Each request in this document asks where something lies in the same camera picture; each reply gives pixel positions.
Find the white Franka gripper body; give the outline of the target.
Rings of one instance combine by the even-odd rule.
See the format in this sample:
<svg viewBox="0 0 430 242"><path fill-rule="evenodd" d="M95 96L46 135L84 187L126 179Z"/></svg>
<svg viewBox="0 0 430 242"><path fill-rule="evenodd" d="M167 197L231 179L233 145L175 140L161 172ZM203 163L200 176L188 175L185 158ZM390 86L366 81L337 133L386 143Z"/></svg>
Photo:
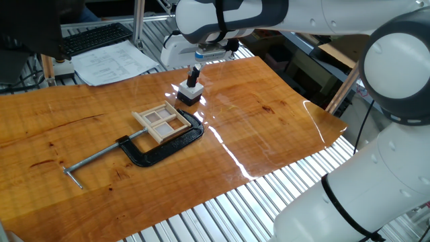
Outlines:
<svg viewBox="0 0 430 242"><path fill-rule="evenodd" d="M225 60L235 51L235 39L215 44L191 44L182 35L167 36L161 51L161 62L177 68Z"/></svg>

